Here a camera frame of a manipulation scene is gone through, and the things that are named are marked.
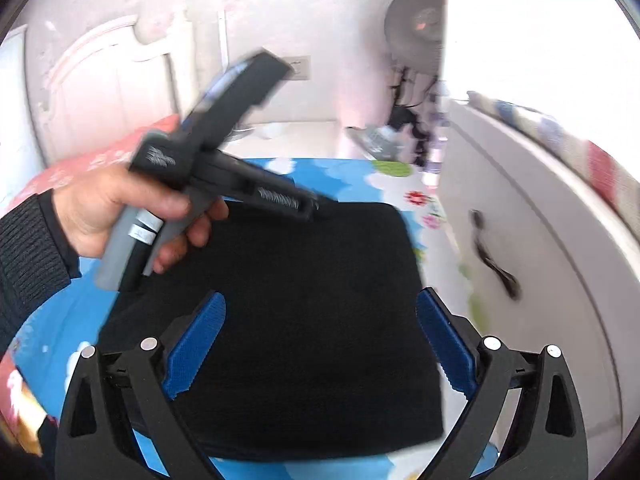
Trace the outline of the black sleeve left forearm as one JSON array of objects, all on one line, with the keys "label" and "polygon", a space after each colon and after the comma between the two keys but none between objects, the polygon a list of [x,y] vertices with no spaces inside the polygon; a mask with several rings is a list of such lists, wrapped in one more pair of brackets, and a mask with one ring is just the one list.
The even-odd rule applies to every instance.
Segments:
[{"label": "black sleeve left forearm", "polygon": [[30,196],[1,218],[0,261],[0,348],[6,351],[32,312],[80,277],[52,191]]}]

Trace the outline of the person left hand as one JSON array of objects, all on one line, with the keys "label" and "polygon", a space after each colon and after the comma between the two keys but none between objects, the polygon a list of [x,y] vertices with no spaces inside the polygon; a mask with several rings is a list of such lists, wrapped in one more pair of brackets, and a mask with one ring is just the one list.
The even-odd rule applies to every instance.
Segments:
[{"label": "person left hand", "polygon": [[[124,165],[91,170],[53,192],[52,203],[58,222],[78,256],[100,258],[112,227],[126,206],[148,210],[165,220],[180,220],[191,211],[189,197]],[[157,254],[153,271],[162,274],[181,260],[191,246],[207,244],[212,223],[228,218],[227,204],[218,198],[183,233]]]}]

